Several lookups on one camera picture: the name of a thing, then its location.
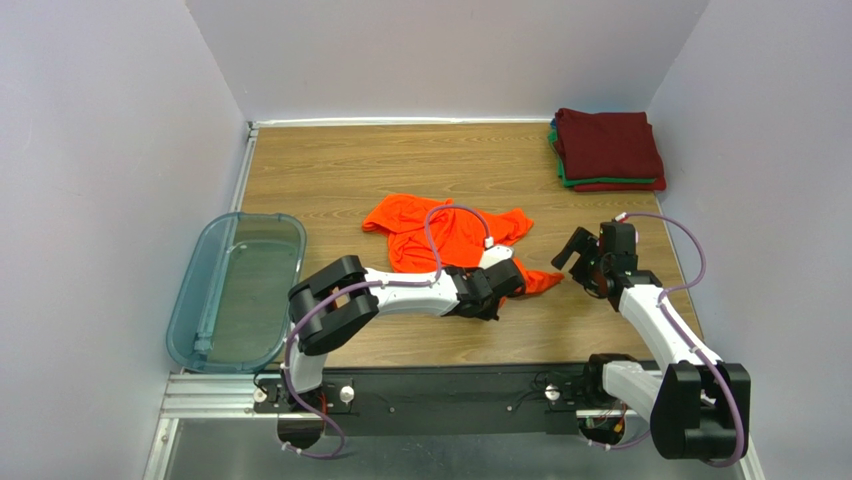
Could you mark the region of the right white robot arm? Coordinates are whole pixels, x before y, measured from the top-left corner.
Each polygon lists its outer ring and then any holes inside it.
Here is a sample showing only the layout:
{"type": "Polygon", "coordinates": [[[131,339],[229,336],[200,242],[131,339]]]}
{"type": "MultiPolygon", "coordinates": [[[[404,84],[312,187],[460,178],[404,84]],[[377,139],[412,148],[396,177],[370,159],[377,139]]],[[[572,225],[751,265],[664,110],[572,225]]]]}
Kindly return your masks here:
{"type": "Polygon", "coordinates": [[[608,301],[639,333],[662,375],[627,354],[594,354],[571,392],[593,405],[632,408],[665,459],[729,467],[748,450],[751,377],[706,346],[670,302],[671,289],[640,269],[630,217],[620,214],[597,232],[577,228],[551,264],[608,301]]]}

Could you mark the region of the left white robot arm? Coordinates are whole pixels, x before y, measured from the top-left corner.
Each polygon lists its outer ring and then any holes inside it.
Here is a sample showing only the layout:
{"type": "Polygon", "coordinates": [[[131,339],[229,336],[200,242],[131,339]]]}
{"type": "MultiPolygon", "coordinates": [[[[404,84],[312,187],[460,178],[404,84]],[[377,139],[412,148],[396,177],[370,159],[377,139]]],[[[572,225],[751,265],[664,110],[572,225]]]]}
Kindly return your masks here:
{"type": "Polygon", "coordinates": [[[343,256],[288,292],[290,331],[281,366],[287,390],[301,395],[318,389],[328,354],[378,317],[497,320],[501,301],[525,287],[510,258],[472,268],[446,266],[438,273],[389,273],[343,256]]]}

